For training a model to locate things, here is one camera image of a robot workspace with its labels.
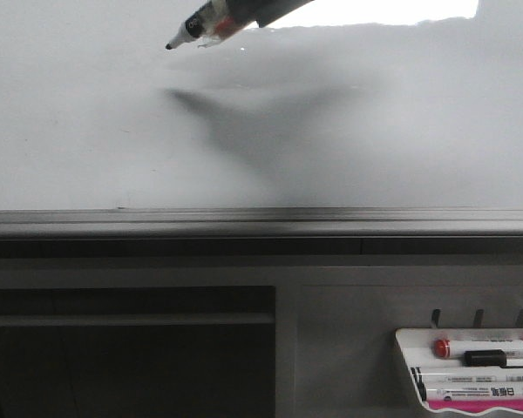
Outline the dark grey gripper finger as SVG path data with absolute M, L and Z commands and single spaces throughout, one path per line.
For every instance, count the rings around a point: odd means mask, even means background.
M 308 3 L 311 0 L 228 0 L 227 6 L 238 24 L 256 22 L 263 28 Z

